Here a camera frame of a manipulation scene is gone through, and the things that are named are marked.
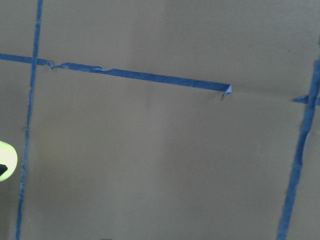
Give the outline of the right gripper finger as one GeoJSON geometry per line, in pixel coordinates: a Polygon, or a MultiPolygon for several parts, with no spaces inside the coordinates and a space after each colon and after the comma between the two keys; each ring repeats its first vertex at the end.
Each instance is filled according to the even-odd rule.
{"type": "Polygon", "coordinates": [[[0,164],[0,176],[2,176],[7,170],[8,167],[6,165],[0,164]]]}

